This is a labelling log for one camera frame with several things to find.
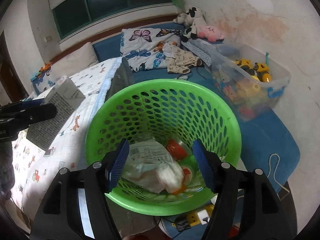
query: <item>metal screw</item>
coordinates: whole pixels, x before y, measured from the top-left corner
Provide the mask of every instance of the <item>metal screw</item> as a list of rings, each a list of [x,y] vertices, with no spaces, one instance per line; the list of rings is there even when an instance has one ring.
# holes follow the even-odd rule
[[[225,169],[229,169],[229,168],[230,168],[230,164],[224,162],[224,163],[221,163],[221,167],[222,167],[222,168],[225,168]]]
[[[101,162],[95,162],[94,164],[92,164],[92,167],[95,169],[98,169],[102,166]]]
[[[262,175],[263,171],[262,171],[262,169],[256,169],[255,173],[258,174],[258,175]]]
[[[59,170],[59,173],[60,173],[61,175],[66,174],[67,172],[68,172],[68,169],[67,169],[67,168],[61,168],[61,169]]]

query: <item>white string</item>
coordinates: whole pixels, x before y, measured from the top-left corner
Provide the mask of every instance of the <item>white string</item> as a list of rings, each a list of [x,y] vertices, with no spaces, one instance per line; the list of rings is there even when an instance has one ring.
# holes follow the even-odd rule
[[[271,173],[271,158],[272,158],[273,156],[277,156],[277,157],[278,157],[278,163],[277,163],[277,165],[276,165],[276,167],[275,167],[275,171],[274,171],[274,173],[273,173],[273,179],[274,179],[274,181],[275,181],[282,189],[284,189],[284,190],[287,192],[287,195],[289,195],[289,194],[290,194],[290,190],[288,190],[286,187],[282,186],[282,185],[276,180],[276,171],[277,171],[278,165],[279,165],[279,163],[280,163],[280,156],[279,156],[278,154],[276,154],[276,153],[273,153],[273,154],[270,155],[270,158],[269,158],[269,173],[268,173],[267,178],[269,178],[270,173]]]

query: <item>transparent storage bin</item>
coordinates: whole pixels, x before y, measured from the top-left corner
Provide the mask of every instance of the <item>transparent storage bin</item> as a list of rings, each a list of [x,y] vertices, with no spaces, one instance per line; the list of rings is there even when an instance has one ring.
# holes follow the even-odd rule
[[[252,65],[266,62],[264,54],[247,45],[218,44],[210,46],[210,51],[214,85],[242,120],[251,120],[273,107],[289,85],[290,72],[270,58],[271,82],[260,82],[237,66],[233,61],[243,58],[251,60]]]

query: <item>wall stain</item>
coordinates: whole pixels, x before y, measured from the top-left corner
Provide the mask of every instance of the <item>wall stain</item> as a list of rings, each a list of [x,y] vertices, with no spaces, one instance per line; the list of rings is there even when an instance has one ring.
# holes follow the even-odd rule
[[[217,26],[229,37],[233,36],[233,34],[236,34],[237,37],[239,33],[244,36],[247,33],[254,33],[260,30],[262,37],[266,40],[282,43],[282,36],[289,30],[289,27],[278,17],[250,13],[244,17],[237,16],[235,17],[236,21],[233,20],[231,22],[226,17],[223,9],[221,9],[221,12],[224,16],[217,21]]]

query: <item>basket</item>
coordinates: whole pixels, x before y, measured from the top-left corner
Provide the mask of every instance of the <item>basket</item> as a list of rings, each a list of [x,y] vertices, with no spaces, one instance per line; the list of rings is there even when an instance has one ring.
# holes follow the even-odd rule
[[[188,81],[158,79],[129,86],[105,102],[88,130],[88,163],[101,161],[122,138],[133,144],[145,133],[151,133],[159,142],[178,137],[190,149],[200,138],[207,150],[234,166],[240,158],[238,122],[219,96]],[[213,193],[197,170],[187,190],[178,195],[154,194],[120,178],[118,186],[106,196],[137,213],[169,216],[204,205]]]

